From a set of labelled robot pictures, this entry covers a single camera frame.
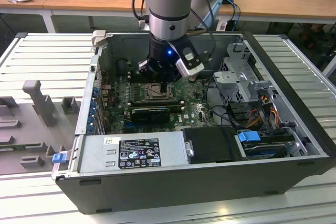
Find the electronic component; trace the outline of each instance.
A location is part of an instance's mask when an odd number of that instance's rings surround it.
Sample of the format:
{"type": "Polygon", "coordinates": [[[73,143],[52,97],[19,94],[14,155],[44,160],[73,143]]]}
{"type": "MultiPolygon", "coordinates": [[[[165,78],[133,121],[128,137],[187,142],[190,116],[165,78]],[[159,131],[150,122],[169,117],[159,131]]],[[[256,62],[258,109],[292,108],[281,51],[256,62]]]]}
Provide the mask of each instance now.
{"type": "Polygon", "coordinates": [[[190,164],[242,160],[234,137],[236,132],[231,127],[186,128],[182,131],[193,153],[188,157],[190,164]]]}
{"type": "Polygon", "coordinates": [[[238,137],[242,143],[246,156],[262,156],[265,158],[279,158],[286,155],[286,150],[294,143],[295,139],[287,132],[279,135],[264,132],[241,132],[238,137]]]}
{"type": "Polygon", "coordinates": [[[248,123],[250,112],[251,108],[247,102],[238,103],[232,101],[228,103],[227,113],[242,125],[248,123]]]}
{"type": "Polygon", "coordinates": [[[131,120],[134,124],[163,124],[169,122],[170,110],[166,108],[157,109],[134,109],[131,120]]]}

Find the power supply label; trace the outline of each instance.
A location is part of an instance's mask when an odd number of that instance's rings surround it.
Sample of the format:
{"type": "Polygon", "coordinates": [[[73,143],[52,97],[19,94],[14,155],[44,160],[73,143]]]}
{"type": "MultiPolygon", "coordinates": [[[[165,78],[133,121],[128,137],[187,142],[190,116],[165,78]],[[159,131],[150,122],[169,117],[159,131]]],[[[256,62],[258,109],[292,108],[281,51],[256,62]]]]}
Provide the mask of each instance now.
{"type": "Polygon", "coordinates": [[[159,139],[139,139],[119,141],[120,169],[161,166],[159,139]]]}

